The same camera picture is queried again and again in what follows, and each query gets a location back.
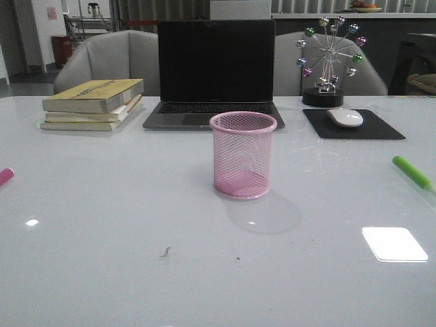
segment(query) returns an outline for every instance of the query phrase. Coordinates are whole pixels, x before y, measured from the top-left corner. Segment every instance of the yellow book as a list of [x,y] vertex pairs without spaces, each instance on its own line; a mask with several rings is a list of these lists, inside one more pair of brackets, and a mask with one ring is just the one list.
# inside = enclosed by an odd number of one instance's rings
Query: yellow book
[[137,79],[90,80],[42,100],[45,111],[109,113],[144,92]]
[[40,124],[41,129],[49,129],[53,131],[112,131],[118,127],[121,122],[123,122],[129,114],[131,114],[140,102],[140,95],[135,97],[134,100],[130,101],[119,108],[122,114],[118,115],[117,120],[102,120],[99,117],[90,116],[100,116],[106,114],[84,114],[87,116],[87,120],[84,117],[78,118],[76,120],[68,120],[70,118],[64,119],[64,121],[44,121]]
[[107,114],[87,114],[82,112],[46,112],[46,121],[49,123],[104,123],[122,121],[140,101],[141,94],[119,106]]

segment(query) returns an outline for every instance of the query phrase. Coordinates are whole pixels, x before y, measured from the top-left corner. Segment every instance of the pink mesh pencil holder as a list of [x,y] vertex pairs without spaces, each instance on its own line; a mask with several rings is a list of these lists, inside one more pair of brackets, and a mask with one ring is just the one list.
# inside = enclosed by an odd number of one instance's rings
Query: pink mesh pencil holder
[[214,186],[230,198],[258,198],[270,189],[270,154],[277,122],[267,114],[235,111],[212,117]]

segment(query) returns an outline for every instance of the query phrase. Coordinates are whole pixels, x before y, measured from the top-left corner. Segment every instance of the black mouse pad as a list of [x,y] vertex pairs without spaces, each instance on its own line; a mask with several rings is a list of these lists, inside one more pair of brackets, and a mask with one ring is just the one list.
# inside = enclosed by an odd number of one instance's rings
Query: black mouse pad
[[339,127],[327,115],[327,109],[303,109],[308,120],[321,138],[345,138],[357,140],[404,140],[399,133],[374,112],[356,109],[362,115],[363,124],[358,127]]

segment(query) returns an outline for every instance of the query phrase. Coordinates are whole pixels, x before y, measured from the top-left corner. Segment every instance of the floor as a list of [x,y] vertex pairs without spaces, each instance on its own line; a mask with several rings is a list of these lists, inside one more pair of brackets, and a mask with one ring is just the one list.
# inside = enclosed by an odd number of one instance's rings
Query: floor
[[53,95],[53,82],[58,72],[23,73],[10,76],[10,84],[0,84],[0,97],[17,95]]

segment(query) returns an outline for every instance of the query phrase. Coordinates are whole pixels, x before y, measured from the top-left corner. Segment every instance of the chair backrest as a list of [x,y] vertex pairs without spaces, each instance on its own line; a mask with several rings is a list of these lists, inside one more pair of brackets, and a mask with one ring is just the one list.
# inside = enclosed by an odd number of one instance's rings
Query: chair backrest
[[[296,65],[298,58],[312,59],[308,66],[313,65],[320,57],[318,48],[320,44],[326,44],[324,34],[315,34],[315,37],[304,37],[303,32],[288,33],[278,35],[275,40],[275,70],[274,70],[274,95],[301,95],[303,89],[313,87],[316,80],[322,75],[322,63],[318,63],[313,68],[313,74],[307,78],[302,77],[301,68]],[[306,40],[306,46],[298,49],[298,40]],[[375,71],[374,67],[364,56],[360,47],[349,39],[342,39],[338,45],[339,52],[353,56],[361,54],[364,60],[360,63],[351,65],[351,58],[339,56],[343,63],[334,65],[334,73],[338,75],[339,81],[337,88],[341,89],[345,95],[387,95],[388,91],[385,83]],[[358,71],[355,76],[348,76],[345,64],[355,67]]]
[[143,78],[144,95],[159,95],[157,35],[128,30],[86,39],[59,72],[54,92],[113,78]]

